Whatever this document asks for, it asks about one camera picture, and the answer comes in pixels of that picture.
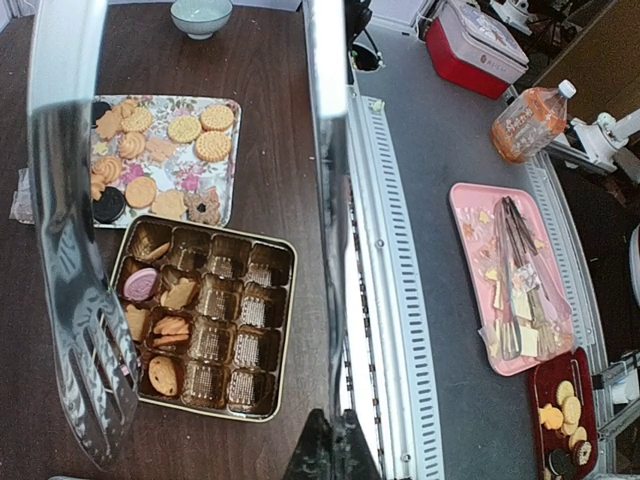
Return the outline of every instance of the ceramic bowl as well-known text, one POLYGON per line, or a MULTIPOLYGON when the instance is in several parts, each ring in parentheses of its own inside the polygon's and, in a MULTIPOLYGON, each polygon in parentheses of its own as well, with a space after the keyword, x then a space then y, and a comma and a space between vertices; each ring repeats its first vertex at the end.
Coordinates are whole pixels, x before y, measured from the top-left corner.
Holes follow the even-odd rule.
POLYGON ((178 30, 205 40, 226 25, 232 9, 229 0, 178 0, 171 5, 171 18, 178 30))

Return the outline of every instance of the dark wooden table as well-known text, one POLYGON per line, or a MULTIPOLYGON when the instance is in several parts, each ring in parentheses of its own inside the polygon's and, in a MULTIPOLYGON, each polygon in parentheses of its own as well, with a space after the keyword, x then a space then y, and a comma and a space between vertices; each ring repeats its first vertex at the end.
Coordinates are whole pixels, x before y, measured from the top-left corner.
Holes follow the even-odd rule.
MULTIPOLYGON (((177 31, 169 5, 113 7, 97 92, 226 97, 244 108, 230 227, 284 238, 299 254, 282 409, 263 425, 141 404, 114 469, 76 444, 56 390, 35 230, 8 219, 27 164, 32 19, 0 34, 0 478, 278 479, 308 412, 327 403, 327 332, 313 133, 300 13, 236 8, 215 38, 177 31)), ((106 268, 122 233, 99 231, 106 268)))

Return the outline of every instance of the red and white box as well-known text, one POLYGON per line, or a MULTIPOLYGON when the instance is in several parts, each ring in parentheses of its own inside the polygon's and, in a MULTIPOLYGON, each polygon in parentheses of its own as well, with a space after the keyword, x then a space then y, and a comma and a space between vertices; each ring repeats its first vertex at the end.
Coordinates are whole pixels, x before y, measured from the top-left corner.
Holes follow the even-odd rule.
POLYGON ((445 80, 497 99, 529 64, 507 28, 460 0, 447 0, 427 32, 436 72, 445 80))

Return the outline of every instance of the gray table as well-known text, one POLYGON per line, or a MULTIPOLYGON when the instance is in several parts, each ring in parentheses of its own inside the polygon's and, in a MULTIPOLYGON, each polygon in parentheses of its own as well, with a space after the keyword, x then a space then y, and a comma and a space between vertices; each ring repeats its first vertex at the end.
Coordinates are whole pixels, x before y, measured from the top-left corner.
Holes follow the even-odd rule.
POLYGON ((489 139, 503 105, 442 80, 423 42, 370 28, 386 68, 357 76, 386 102, 427 308, 448 479, 536 478, 525 374, 487 361, 479 313, 448 195, 457 182, 531 190, 524 167, 489 139))

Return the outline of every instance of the metal spatula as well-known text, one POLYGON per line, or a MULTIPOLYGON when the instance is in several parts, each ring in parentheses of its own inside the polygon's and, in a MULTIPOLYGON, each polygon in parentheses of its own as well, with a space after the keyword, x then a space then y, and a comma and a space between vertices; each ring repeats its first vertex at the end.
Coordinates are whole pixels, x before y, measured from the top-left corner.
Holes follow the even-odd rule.
POLYGON ((76 438, 101 468, 113 460, 138 402, 135 349, 91 213, 91 103, 106 8, 107 0, 40 0, 27 102, 58 392, 76 438))

